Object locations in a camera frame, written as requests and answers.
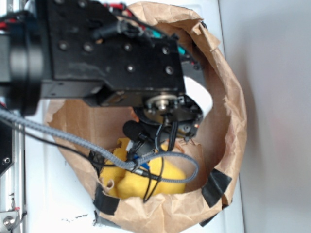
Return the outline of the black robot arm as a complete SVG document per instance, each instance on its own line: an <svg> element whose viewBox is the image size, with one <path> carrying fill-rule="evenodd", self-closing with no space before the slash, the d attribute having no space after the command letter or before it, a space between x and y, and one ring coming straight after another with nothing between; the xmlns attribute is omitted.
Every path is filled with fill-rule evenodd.
<svg viewBox="0 0 311 233"><path fill-rule="evenodd" d="M0 18L0 95L29 116L41 99L132 107L148 127L193 138L207 109L190 93L204 86L194 57L124 4L34 0Z"/></svg>

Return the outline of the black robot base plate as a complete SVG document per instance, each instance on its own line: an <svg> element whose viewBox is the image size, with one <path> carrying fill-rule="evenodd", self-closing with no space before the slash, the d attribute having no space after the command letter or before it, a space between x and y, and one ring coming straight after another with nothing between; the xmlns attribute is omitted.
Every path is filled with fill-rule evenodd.
<svg viewBox="0 0 311 233"><path fill-rule="evenodd" d="M0 176L2 176L14 162L13 159L13 130L10 126L0 123Z"/></svg>

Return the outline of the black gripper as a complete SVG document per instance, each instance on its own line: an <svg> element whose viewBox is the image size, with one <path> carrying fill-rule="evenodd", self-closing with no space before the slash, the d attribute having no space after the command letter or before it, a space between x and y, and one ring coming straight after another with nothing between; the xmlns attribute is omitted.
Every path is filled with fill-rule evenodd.
<svg viewBox="0 0 311 233"><path fill-rule="evenodd" d="M159 126L167 135L173 131L177 123L175 137L189 141L195 137L198 126L203 120L203 111L199 105L187 95L171 94L149 98L142 107L135 107L134 112L139 121L149 130L156 131Z"/></svg>

